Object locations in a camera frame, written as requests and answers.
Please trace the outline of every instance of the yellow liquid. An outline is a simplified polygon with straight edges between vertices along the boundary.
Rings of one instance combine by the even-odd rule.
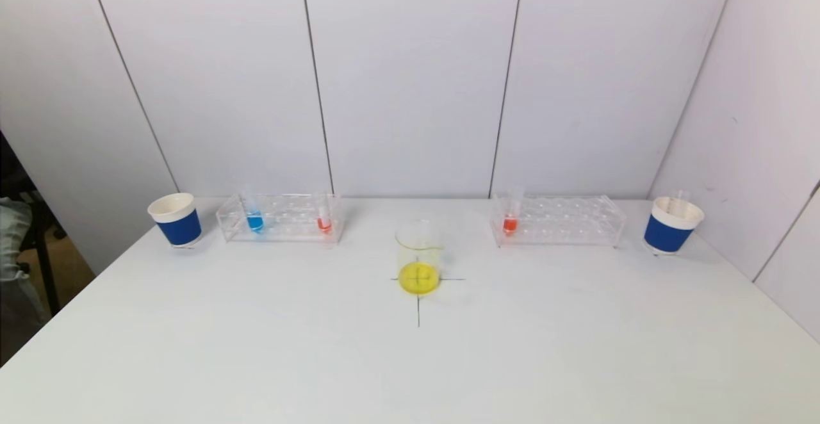
[[[427,263],[409,263],[399,270],[398,284],[411,295],[426,295],[439,287],[439,272]]]

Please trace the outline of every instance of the red liquid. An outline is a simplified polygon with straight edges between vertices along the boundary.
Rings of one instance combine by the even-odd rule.
[[[316,218],[316,225],[319,226],[319,231],[322,231],[322,234],[330,234],[333,225],[331,224],[330,220],[328,222],[324,222],[322,218]]]
[[[505,217],[504,218],[504,234],[512,235],[515,234],[515,230],[518,228],[518,219],[515,217]]]

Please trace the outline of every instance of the test tube with red liquid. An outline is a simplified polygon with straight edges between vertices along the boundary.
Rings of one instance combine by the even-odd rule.
[[[327,193],[314,193],[313,199],[316,202],[316,225],[322,234],[330,235],[333,231],[331,222],[331,207],[327,201]]]
[[[524,203],[524,187],[512,187],[507,191],[507,213],[504,215],[504,234],[507,237],[518,229],[518,216]]]

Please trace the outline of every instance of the blue and white paper cup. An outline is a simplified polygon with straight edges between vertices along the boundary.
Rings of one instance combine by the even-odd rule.
[[[652,204],[652,216],[646,226],[644,241],[656,254],[674,254],[683,246],[686,238],[700,224],[705,214],[692,203],[686,203],[686,209],[680,216],[668,211],[670,197],[658,197]]]
[[[149,206],[149,214],[173,246],[193,243],[202,234],[190,193],[172,193]]]

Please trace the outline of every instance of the black cross mark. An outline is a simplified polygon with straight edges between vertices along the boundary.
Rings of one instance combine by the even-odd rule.
[[[392,281],[398,281],[398,278],[391,278]],[[416,272],[416,284],[418,284],[419,276]],[[439,278],[439,281],[465,281],[466,278]],[[422,327],[422,296],[416,295],[416,328]]]

